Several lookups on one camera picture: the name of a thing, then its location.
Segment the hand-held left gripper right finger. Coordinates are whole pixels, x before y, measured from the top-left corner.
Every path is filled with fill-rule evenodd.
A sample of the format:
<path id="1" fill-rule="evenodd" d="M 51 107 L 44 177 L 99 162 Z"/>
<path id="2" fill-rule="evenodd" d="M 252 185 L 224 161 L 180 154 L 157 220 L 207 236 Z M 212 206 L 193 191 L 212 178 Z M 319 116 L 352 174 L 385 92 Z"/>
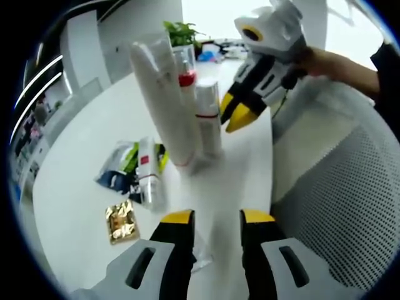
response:
<path id="1" fill-rule="evenodd" d="M 348 289 L 331 276 L 328 263 L 286 237 L 270 214 L 242 209 L 240 222 L 250 299 L 347 299 Z"/>

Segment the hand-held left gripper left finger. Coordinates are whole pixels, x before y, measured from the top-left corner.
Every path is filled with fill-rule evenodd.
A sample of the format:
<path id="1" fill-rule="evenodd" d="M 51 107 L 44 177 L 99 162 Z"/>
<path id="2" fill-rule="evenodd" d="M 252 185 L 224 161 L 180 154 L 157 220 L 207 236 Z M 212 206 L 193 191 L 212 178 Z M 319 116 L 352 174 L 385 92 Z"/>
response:
<path id="1" fill-rule="evenodd" d="M 192 209 L 163 217 L 150 239 L 139 239 L 106 268 L 104 279 L 72 299 L 186 299 L 194 264 Z"/>

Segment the person's right hand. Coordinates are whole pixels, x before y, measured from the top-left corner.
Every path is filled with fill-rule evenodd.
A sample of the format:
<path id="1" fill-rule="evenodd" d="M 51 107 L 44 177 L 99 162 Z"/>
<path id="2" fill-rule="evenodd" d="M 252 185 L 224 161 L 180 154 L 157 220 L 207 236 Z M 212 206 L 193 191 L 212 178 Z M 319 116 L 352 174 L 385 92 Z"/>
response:
<path id="1" fill-rule="evenodd" d="M 310 76 L 327 76 L 332 53 L 315 47 L 307 47 L 296 56 L 294 66 Z"/>

